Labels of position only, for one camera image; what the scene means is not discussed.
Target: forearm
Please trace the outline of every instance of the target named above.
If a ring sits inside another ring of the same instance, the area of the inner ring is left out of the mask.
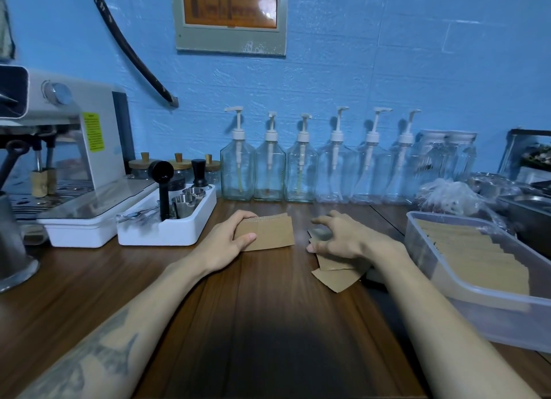
[[[370,260],[401,312],[437,398],[538,397],[424,276],[403,245]]]
[[[190,255],[171,264],[20,397],[130,397],[174,311],[206,275],[202,263]]]

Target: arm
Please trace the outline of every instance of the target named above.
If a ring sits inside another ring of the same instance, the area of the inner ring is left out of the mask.
[[[379,270],[403,317],[423,372],[437,398],[537,398],[501,355],[440,294],[394,241],[331,211],[312,220],[333,238],[307,247],[344,258],[363,257]]]
[[[232,241],[235,228],[252,212],[237,211],[182,260],[36,379],[20,398],[128,398],[174,311],[201,278],[220,270],[254,241]]]

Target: tattoo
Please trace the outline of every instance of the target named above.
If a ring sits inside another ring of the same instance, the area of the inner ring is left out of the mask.
[[[88,355],[95,357],[108,374],[127,375],[128,356],[138,334],[132,336],[122,351],[101,344],[102,338],[124,326],[127,316],[128,307],[109,318],[36,379],[19,398],[79,398],[85,382],[84,371],[80,362]]]

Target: black tamper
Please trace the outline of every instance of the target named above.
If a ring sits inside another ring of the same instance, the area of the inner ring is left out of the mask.
[[[147,174],[159,183],[159,207],[161,221],[170,219],[169,181],[174,176],[174,167],[168,161],[154,161],[149,165]]]
[[[208,185],[207,180],[205,180],[205,166],[207,162],[202,158],[196,158],[191,160],[191,167],[193,168],[193,175],[195,180],[193,181],[194,187],[206,187]]]

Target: hand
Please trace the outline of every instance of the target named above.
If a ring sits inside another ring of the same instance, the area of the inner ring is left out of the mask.
[[[308,252],[329,253],[343,258],[366,257],[374,261],[385,257],[389,250],[403,248],[401,242],[362,225],[346,214],[330,211],[329,216],[312,219],[314,224],[327,226],[333,232],[329,241],[310,244]]]
[[[236,211],[228,220],[215,225],[209,235],[193,250],[192,255],[207,266],[208,273],[223,269],[256,239],[256,234],[251,233],[234,240],[239,222],[256,216],[252,212]]]

